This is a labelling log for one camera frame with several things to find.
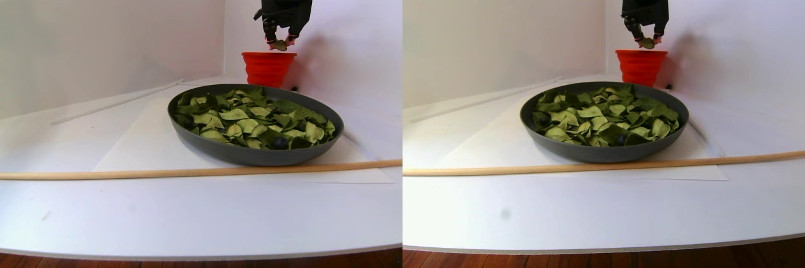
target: white wall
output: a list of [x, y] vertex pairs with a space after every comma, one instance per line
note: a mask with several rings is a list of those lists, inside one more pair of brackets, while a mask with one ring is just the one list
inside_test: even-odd
[[[661, 49], [669, 50], [661, 84], [695, 98], [799, 120], [805, 95], [802, 0], [670, 0]], [[631, 47], [619, 0], [607, 3], [608, 72], [613, 50]]]
[[405, 107], [604, 72], [604, 0], [403, 0]]
[[[285, 86], [327, 102], [401, 114], [402, 0], [313, 0]], [[225, 75], [245, 77], [242, 52], [265, 52], [259, 0], [227, 0]], [[284, 38], [287, 30], [281, 30]]]
[[0, 118], [221, 74], [224, 0], [0, 0]]

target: red cup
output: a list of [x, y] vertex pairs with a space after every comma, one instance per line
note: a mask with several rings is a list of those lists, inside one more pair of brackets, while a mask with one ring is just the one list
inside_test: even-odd
[[653, 87], [657, 81], [662, 61], [668, 52], [664, 50], [615, 50], [621, 61], [623, 82]]
[[247, 63], [249, 84], [281, 87], [296, 53], [243, 52], [242, 55]]

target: green leaves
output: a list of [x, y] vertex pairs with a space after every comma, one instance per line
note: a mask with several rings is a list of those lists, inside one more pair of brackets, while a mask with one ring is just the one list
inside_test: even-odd
[[246, 112], [243, 112], [242, 109], [232, 109], [229, 112], [221, 113], [221, 118], [226, 120], [240, 120], [240, 119], [248, 119], [249, 115]]
[[288, 99], [269, 99], [264, 89], [221, 95], [179, 96], [174, 118], [196, 135], [252, 149], [295, 150], [334, 138], [336, 127], [313, 110]]
[[638, 98], [631, 84], [578, 95], [549, 90], [538, 98], [533, 118], [534, 130], [547, 138], [593, 147], [652, 142], [680, 127], [677, 112], [656, 99]]

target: gray bowl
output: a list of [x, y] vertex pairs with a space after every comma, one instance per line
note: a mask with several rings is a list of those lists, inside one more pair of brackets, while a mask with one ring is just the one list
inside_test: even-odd
[[[220, 95], [234, 89], [255, 89], [259, 87], [251, 84], [213, 84], [203, 87], [195, 87], [195, 89], [187, 90], [186, 92], [192, 93], [194, 96], [204, 96], [207, 93], [212, 95]], [[185, 129], [176, 121], [175, 112], [176, 105], [179, 103], [181, 94], [175, 96], [170, 100], [167, 105], [167, 114], [173, 123], [173, 128], [178, 133], [179, 138], [185, 145], [189, 145], [196, 150], [199, 150], [214, 158], [223, 161], [232, 162], [233, 164], [240, 165], [258, 165], [259, 167], [280, 167], [280, 165], [296, 165], [302, 162], [309, 161], [320, 155], [324, 155], [340, 138], [344, 132], [344, 121], [327, 105], [317, 101], [316, 99], [309, 98], [308, 96], [300, 95], [295, 92], [290, 92], [282, 89], [274, 89], [274, 87], [264, 87], [264, 95], [269, 99], [288, 99], [294, 101], [308, 109], [317, 112], [325, 118], [333, 122], [336, 127], [334, 138], [325, 144], [316, 145], [315, 147], [308, 147], [298, 150], [257, 150], [248, 147], [239, 147], [238, 145], [228, 145], [221, 142], [213, 141], [202, 136], [195, 135]]]
[[[601, 87], [621, 87], [623, 85], [625, 84], [619, 82], [596, 81], [567, 84], [561, 87], [555, 87], [551, 90], [556, 92], [567, 91], [571, 93], [583, 93], [595, 92], [595, 90]], [[682, 131], [685, 130], [687, 126], [687, 119], [690, 117], [690, 112], [688, 112], [687, 107], [685, 104], [682, 104], [682, 101], [679, 101], [679, 99], [661, 90], [635, 84], [635, 96], [639, 96], [639, 98], [654, 98], [679, 113], [679, 129], [675, 133], [657, 141], [628, 145], [627, 147], [589, 147], [588, 145], [572, 145], [547, 138], [534, 130], [535, 124], [532, 113], [534, 112], [537, 101], [540, 100], [540, 96], [544, 93], [545, 92], [542, 92], [529, 99], [520, 109], [520, 120], [523, 122], [523, 125], [525, 125], [526, 131], [531, 135], [531, 138], [534, 139], [535, 144], [540, 147], [564, 158], [590, 162], [590, 164], [614, 164], [615, 162], [635, 161], [658, 153], [661, 150], [665, 150], [676, 142], [679, 135], [682, 135]]]

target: wooden stick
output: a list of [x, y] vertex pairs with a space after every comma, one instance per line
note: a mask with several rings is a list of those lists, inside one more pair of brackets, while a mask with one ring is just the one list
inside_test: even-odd
[[697, 165], [754, 164], [805, 158], [805, 150], [768, 155], [742, 157], [722, 157], [708, 159], [685, 159], [670, 161], [626, 162], [625, 164], [566, 164], [535, 165], [534, 167], [483, 167], [483, 168], [445, 168], [445, 169], [403, 169], [403, 176], [491, 176], [541, 174], [558, 172], [594, 170], [635, 170], [658, 167], [697, 167]]
[[316, 171], [362, 170], [379, 167], [400, 167], [402, 159], [354, 164], [293, 165], [293, 167], [232, 167], [209, 168], [201, 170], [130, 170], [130, 171], [91, 171], [67, 173], [0, 173], [0, 180], [100, 180], [100, 179], [143, 179], [207, 176], [243, 176], [285, 173], [306, 173]]

